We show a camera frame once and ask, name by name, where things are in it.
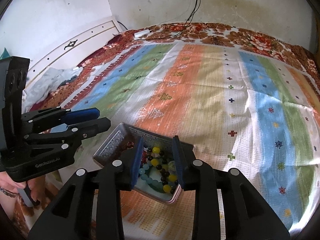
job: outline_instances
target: blue foam pad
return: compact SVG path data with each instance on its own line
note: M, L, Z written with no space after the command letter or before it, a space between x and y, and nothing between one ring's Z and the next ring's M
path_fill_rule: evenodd
M131 189L134 188L134 186L138 182L138 176L139 176L139 169L141 164L141 158L143 153L143 139L140 138L138 142L136 142L135 146L136 152L134 156L134 160L131 165Z
M184 169L188 168L188 163L183 153L178 136L175 136L172 139L172 154L173 154L174 163L176 165L176 173L177 173L179 184L181 185L181 188L184 189L185 182L183 180L183 171Z
M98 119L99 116L100 111L97 108L90 108L66 113L61 118L61 121L66 125L73 125L80 122Z

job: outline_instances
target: floral pattern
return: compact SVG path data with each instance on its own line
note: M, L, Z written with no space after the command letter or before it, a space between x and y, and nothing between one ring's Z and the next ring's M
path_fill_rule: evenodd
M125 49L129 49L133 45L146 42L198 42L200 44L242 49L275 58L296 69L305 71L312 76L318 88L320 88L320 77L318 76L317 66L310 52L300 46L284 43L264 33L231 27L230 25L220 23L191 23L187 25L184 23L173 23L153 25L149 27L150 34L136 39L134 34L142 30L143 29L128 30L115 36L107 45L98 49L78 65L84 68L84 71L82 71L78 78L48 95L43 102L35 105L32 110L59 105L87 80L95 66L110 62L117 54ZM306 79L313 87L312 81L309 80L308 77L306 77Z

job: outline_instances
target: green bead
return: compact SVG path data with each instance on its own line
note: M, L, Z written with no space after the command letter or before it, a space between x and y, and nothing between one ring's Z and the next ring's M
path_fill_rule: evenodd
M142 174L140 178L142 180L147 180L148 179L148 175L147 174Z

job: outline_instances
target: light blue fabric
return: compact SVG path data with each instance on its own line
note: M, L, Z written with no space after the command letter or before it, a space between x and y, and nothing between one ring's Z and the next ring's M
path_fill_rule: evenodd
M10 57L10 55L9 55L7 49L4 48L4 50L3 50L3 52L2 52L2 54L0 56L0 59L4 59L4 58L7 58L7 57Z

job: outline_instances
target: bed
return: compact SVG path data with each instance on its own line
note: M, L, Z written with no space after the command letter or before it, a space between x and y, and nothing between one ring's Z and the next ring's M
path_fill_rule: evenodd
M29 70L25 111L97 107L112 127L84 141L74 165L47 176L41 207L29 209L19 200L13 222L22 235L77 168L98 168L92 155L113 128L126 122L179 135L215 169L239 168L292 238L302 231L298 239L312 239L313 233L304 237L302 229L310 225L320 195L320 80L314 56L266 34L215 23L192 23L182 35L165 38L183 28L180 23L151 26L142 39L153 40L141 41L133 36L141 30L122 33L111 17L59 45ZM50 68L75 67L76 77L44 100L28 97ZM193 207L190 192L174 206L123 192L126 239L190 239ZM223 231L222 206L220 218Z

